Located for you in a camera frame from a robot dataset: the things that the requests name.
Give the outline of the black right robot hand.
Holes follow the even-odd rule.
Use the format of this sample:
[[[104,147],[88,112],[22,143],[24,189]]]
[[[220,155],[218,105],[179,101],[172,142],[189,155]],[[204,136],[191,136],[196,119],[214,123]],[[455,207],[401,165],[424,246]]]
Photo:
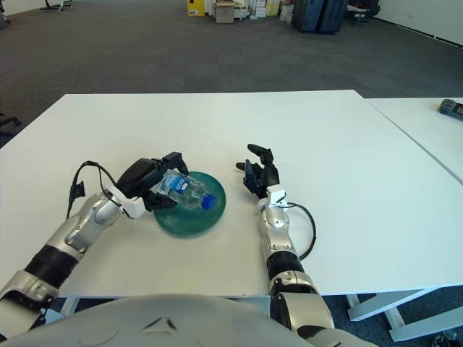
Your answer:
[[[246,160],[236,163],[236,168],[245,173],[243,183],[252,194],[259,199],[267,198],[267,188],[280,184],[279,172],[273,163],[273,153],[270,148],[254,144],[248,144],[247,149],[259,157],[261,165]]]

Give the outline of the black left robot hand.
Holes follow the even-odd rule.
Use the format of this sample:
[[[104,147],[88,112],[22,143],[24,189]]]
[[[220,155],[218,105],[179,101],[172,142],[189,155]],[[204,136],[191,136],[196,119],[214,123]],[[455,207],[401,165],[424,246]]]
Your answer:
[[[141,197],[147,211],[173,208],[177,204],[175,201],[151,191],[163,179],[168,169],[177,169],[181,174],[189,174],[182,154],[172,152],[162,159],[137,160],[121,175],[116,187],[128,198]]]

